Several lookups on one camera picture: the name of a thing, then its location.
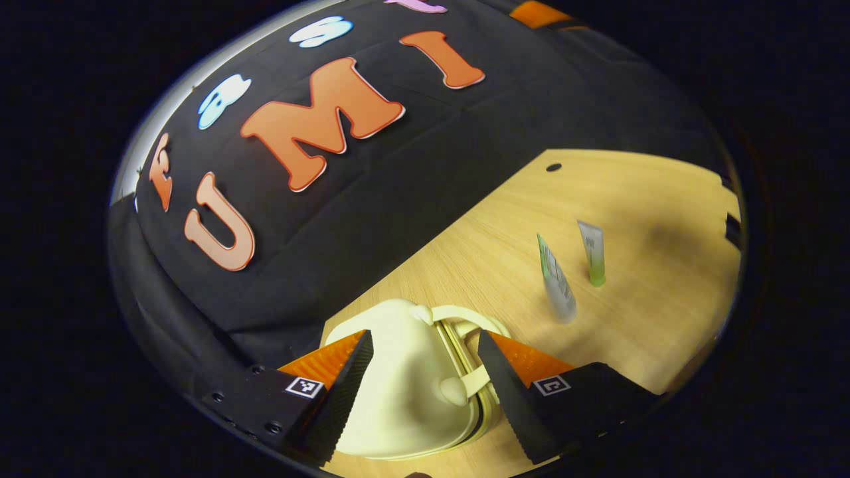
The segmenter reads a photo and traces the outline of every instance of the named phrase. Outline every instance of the container lid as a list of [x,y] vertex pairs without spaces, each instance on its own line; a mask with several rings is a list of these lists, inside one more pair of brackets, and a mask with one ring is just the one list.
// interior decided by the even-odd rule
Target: container lid
[[478,423],[479,404],[449,403],[440,382],[459,373],[436,326],[410,313],[414,303],[391,299],[336,326],[330,344],[359,330],[372,333],[374,355],[360,383],[339,452],[400,459],[463,441]]

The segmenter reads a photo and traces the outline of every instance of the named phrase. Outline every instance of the blue letter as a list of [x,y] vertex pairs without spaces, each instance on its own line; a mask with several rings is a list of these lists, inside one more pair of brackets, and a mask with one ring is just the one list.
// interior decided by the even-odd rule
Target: blue letter
[[343,17],[327,17],[296,31],[289,37],[289,41],[300,42],[298,46],[301,48],[318,47],[324,42],[345,35],[353,26],[353,23],[343,20]]
[[209,128],[221,116],[224,108],[241,98],[249,86],[251,86],[251,80],[242,80],[242,75],[234,75],[221,82],[198,108],[198,114],[201,115],[198,128]]

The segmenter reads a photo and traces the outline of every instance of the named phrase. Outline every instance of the letter m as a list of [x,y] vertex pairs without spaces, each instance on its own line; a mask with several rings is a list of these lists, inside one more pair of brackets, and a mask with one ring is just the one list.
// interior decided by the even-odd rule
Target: letter m
[[243,138],[257,136],[289,173],[289,189],[303,191],[325,172],[323,156],[308,156],[296,141],[325,151],[346,150],[341,111],[351,135],[365,139],[405,114],[401,103],[387,101],[354,69],[353,58],[332,61],[310,76],[312,106],[270,101],[242,125]]

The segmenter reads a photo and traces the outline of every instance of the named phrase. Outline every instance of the wood tabletop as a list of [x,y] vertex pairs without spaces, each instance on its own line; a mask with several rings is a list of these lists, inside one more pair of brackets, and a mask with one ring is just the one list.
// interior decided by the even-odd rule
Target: wood tabletop
[[[547,167],[559,163],[552,172]],[[725,239],[738,199],[704,168],[622,151],[548,150],[402,265],[340,310],[340,322],[386,299],[454,304],[492,316],[513,337],[576,367],[607,363],[656,394],[719,333],[740,252]],[[591,285],[577,220],[603,230],[606,282]],[[578,315],[547,302],[536,234],[560,263]],[[469,341],[477,347],[477,335]],[[535,468],[502,418],[464,447],[406,461],[340,452],[324,467],[353,478],[513,476]]]

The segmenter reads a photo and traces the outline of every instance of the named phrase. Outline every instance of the white tube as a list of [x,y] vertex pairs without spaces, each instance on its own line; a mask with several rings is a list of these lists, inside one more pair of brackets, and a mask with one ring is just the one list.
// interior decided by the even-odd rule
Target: white tube
[[596,287],[605,283],[605,256],[602,248],[602,229],[579,221],[581,242],[585,245],[590,283]]
[[537,235],[537,245],[540,247],[543,286],[546,288],[549,304],[552,306],[558,322],[572,322],[578,313],[575,295],[570,290],[570,285],[567,284],[567,279],[564,277],[561,266],[558,265],[558,261],[555,260],[552,251],[549,250],[549,246],[546,245],[540,234]]

